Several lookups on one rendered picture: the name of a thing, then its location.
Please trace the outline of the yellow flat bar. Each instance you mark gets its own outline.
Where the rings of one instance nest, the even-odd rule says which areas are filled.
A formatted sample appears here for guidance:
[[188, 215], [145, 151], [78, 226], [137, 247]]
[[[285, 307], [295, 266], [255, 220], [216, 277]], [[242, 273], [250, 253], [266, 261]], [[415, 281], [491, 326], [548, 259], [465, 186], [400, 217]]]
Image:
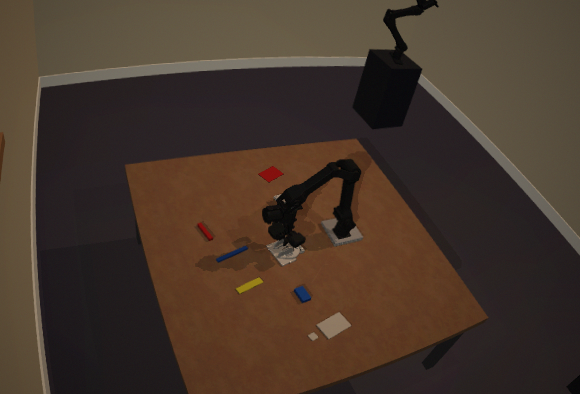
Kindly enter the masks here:
[[245, 291], [249, 291], [251, 288], [253, 288], [253, 287], [255, 287], [255, 286], [259, 285], [259, 284], [263, 284], [263, 283], [264, 282], [261, 280], [261, 278], [258, 277], [256, 279], [252, 280], [251, 282], [247, 282], [246, 284], [244, 284], [244, 285], [242, 285], [242, 286], [240, 286], [238, 288], [235, 288], [235, 289], [237, 290], [237, 292], [239, 294], [241, 294], [241, 293], [243, 293]]

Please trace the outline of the blue bar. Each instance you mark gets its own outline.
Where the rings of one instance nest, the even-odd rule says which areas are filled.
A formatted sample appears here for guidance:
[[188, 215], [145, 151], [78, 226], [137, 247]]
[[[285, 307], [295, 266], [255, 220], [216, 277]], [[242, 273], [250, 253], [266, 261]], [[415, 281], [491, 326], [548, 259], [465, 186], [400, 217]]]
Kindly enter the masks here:
[[227, 259], [231, 258], [232, 256], [234, 256], [234, 255], [236, 255], [236, 254], [238, 254], [238, 253], [240, 253], [242, 251], [247, 251], [247, 250], [248, 250], [247, 246], [244, 246], [244, 247], [242, 247], [240, 249], [236, 249], [236, 250], [234, 250], [232, 252], [229, 252], [228, 254], [226, 254], [226, 255], [224, 255], [224, 256], [222, 256], [220, 258], [216, 258], [216, 261], [217, 262], [220, 262], [220, 261], [223, 261], [223, 260], [227, 260]]

